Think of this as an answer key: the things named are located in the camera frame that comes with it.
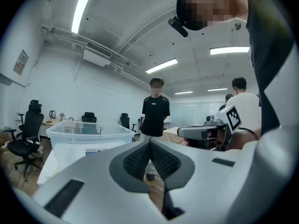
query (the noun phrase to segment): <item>dark hair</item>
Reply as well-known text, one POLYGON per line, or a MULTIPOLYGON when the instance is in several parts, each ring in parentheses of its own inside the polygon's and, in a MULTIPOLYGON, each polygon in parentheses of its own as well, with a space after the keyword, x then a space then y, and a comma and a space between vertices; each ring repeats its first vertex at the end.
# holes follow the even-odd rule
POLYGON ((155 82, 159 82, 161 86, 164 85, 164 80, 159 77, 154 77, 150 80, 149 85, 152 86, 155 82))
POLYGON ((192 19, 192 7, 186 0, 177 0, 177 17, 179 23, 190 30, 198 31, 207 27, 208 21, 194 21, 192 19))
POLYGON ((225 101, 227 102, 230 98, 234 97, 232 94, 227 94, 225 96, 225 101))
POLYGON ((239 90, 245 90, 246 89, 246 80, 244 77, 236 77, 232 81, 232 86, 237 87, 239 90))

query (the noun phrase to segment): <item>white pants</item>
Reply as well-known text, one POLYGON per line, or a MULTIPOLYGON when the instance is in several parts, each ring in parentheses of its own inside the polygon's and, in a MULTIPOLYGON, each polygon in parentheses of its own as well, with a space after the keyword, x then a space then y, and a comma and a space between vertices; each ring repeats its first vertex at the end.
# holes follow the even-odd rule
MULTIPOLYGON (((161 137, 155 137, 155 136, 149 136, 149 135, 145 135, 143 133, 140 134, 140 139, 139 141, 146 141, 146 140, 161 140, 161 137)), ((156 169, 154 167, 154 164, 149 161, 149 164, 146 167, 146 173, 147 174, 154 174, 156 172, 156 169)))

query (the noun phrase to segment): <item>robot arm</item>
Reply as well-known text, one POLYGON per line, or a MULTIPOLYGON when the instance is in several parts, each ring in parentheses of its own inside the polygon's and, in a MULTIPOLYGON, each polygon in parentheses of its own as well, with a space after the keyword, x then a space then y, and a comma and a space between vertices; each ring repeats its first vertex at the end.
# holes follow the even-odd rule
POLYGON ((189 139, 189 144, 192 147, 202 149, 213 149, 216 147, 216 149, 222 150, 230 143, 233 133, 241 124, 242 122, 235 105, 231 105, 214 115, 207 116, 204 126, 179 128, 178 136, 189 139), (222 143, 219 143, 216 139, 218 129, 224 130, 222 143))

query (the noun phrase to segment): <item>ceiling light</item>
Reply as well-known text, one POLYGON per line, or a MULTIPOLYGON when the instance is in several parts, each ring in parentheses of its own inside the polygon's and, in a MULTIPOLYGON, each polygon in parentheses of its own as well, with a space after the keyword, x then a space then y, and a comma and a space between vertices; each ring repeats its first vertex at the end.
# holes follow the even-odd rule
POLYGON ((187 94, 187 93, 193 93, 193 91, 178 92, 178 93, 175 93, 175 94, 180 95, 180 94, 187 94))
POLYGON ((217 89, 209 89, 207 91, 225 91, 227 88, 217 88, 217 89))
POLYGON ((147 70, 146 72, 150 74, 150 73, 153 73, 153 72, 155 72, 157 70, 163 69, 163 68, 165 68, 167 66, 174 65, 174 64, 177 64, 177 63, 178 63, 178 61, 176 60, 176 58, 174 58, 174 59, 172 59, 170 61, 164 62, 164 63, 162 63, 162 64, 160 64, 158 66, 155 66, 154 68, 151 68, 151 69, 147 70))
POLYGON ((240 52, 248 52, 249 47, 220 47, 220 48, 211 48, 210 54, 216 55, 216 54, 225 54, 225 53, 240 53, 240 52))
POLYGON ((78 31, 79 31, 81 18, 83 16, 83 12, 85 10, 87 3, 88 3, 88 0, 78 0, 74 18, 73 18, 73 24, 71 26, 71 31, 73 33, 78 33, 78 31))

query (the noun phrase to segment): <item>white t-shirt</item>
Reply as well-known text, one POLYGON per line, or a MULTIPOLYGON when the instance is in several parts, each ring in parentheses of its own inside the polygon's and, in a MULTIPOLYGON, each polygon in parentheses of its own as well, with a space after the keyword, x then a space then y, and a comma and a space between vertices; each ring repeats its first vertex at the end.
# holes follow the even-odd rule
POLYGON ((247 92, 239 93, 228 100, 226 107, 230 105, 235 105, 237 109, 242 121, 240 127, 254 131, 261 126, 261 108, 257 96, 247 92))

